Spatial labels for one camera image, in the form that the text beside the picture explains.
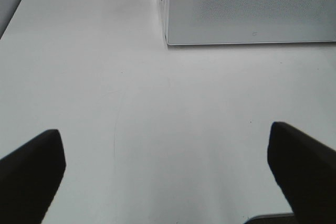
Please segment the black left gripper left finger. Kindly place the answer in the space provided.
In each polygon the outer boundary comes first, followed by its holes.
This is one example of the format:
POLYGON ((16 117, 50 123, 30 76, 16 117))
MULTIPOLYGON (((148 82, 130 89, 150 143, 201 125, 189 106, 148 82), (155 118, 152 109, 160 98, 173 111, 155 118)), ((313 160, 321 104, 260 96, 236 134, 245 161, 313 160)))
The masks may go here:
POLYGON ((66 170, 58 130, 46 130, 1 159, 1 223, 42 223, 66 170))

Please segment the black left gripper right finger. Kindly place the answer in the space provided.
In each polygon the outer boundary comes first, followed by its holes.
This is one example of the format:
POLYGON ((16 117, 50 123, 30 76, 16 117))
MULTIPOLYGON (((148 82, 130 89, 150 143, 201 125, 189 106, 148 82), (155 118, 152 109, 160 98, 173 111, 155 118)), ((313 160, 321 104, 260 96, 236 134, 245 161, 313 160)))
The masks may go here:
POLYGON ((299 223, 335 223, 335 150, 274 122, 267 162, 299 223))

